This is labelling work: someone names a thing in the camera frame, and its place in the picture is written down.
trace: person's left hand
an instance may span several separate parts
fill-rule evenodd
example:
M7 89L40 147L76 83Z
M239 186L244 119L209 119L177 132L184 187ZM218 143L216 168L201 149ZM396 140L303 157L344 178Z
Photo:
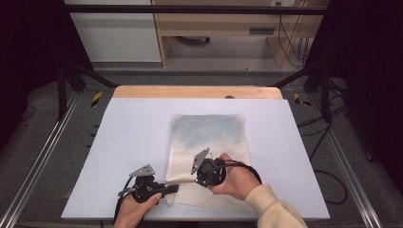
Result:
M131 194L127 194L121 204L114 228L134 228L143 216L160 200L162 194L157 193L144 203L138 203Z

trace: white towel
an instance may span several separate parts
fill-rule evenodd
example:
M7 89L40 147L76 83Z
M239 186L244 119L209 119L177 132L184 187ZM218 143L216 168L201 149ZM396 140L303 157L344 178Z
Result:
M233 115L174 115L166 183L182 182L179 192L166 195L168 203L252 211L244 201L214 195L190 175L194 157L209 147L213 160L227 153L233 160L250 165L244 136L243 117Z

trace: cloth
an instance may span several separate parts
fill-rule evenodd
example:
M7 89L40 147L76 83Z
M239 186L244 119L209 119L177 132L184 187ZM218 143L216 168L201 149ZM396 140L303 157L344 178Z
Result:
M243 117L240 114L172 117L166 183L180 183L180 188L178 193L166 195L167 202L252 211L244 201L226 195L214 195L196 183L196 173L190 175L194 157L207 147L210 148L210 158L213 160L225 152L233 160L250 165Z
M258 227L307 227L299 213L285 201L278 200L270 185L254 188L245 202L258 214Z

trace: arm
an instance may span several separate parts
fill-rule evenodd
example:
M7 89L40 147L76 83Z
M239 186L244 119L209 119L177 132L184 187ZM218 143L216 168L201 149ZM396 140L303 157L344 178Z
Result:
M227 154L220 159L231 161ZM245 200L258 214L258 227L306 227L299 213L287 202L277 199L270 185L262 185L247 169L227 167L225 181L209 186L214 194L226 194L237 200Z
M299 213L288 202L278 200L270 185L255 187L246 197L258 214L258 227L307 227Z

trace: person's right hand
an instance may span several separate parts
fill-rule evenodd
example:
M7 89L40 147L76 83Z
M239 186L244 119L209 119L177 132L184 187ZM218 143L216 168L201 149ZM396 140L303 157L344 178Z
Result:
M223 153L219 156L225 163L231 163L231 158ZM245 200L249 192L260 185L253 173L248 169L239 166L226 167L226 178L220 185L210 185L210 189L215 195L226 194L237 200Z

